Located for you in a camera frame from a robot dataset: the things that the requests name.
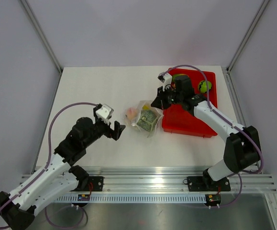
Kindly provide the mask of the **clear zip top bag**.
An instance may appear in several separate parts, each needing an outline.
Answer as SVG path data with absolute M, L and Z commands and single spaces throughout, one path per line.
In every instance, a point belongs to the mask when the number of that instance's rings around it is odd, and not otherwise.
M 151 138 L 164 117 L 162 110 L 151 106 L 152 101 L 142 100 L 136 106 L 125 110 L 126 125 Z

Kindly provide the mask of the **orange peach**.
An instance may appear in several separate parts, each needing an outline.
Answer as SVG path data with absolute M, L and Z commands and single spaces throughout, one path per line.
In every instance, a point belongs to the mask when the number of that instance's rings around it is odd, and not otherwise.
M 129 120 L 133 120 L 134 118 L 137 117 L 138 110 L 136 108 L 133 108 L 133 107 L 128 108 L 125 115 Z

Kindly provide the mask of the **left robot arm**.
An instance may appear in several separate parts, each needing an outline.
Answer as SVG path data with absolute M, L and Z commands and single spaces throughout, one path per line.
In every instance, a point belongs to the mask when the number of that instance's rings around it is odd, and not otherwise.
M 0 216 L 12 230 L 27 229 L 47 205 L 69 191 L 93 189 L 89 174 L 76 165 L 86 149 L 102 136 L 118 140 L 125 129 L 118 121 L 111 128 L 113 109 L 106 104 L 93 108 L 94 120 L 77 120 L 66 138 L 55 148 L 49 148 L 46 164 L 24 183 L 7 193 L 0 192 Z

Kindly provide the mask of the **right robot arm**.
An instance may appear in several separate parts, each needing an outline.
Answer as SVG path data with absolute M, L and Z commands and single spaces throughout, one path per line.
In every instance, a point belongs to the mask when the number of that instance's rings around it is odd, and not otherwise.
M 196 94 L 188 76 L 181 75 L 174 79 L 170 74 L 162 73 L 158 79 L 163 85 L 157 89 L 152 107 L 166 110 L 173 104 L 181 105 L 183 110 L 213 129 L 225 143 L 223 159 L 202 174 L 202 184 L 206 189 L 213 190 L 221 179 L 262 160 L 256 128 L 234 122 L 203 94 Z

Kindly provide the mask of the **green netted melon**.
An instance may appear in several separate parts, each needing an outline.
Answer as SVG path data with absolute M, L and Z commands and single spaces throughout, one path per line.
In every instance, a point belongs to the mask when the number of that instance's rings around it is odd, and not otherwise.
M 136 124 L 150 133 L 154 130 L 157 121 L 157 115 L 152 110 L 142 110 Z

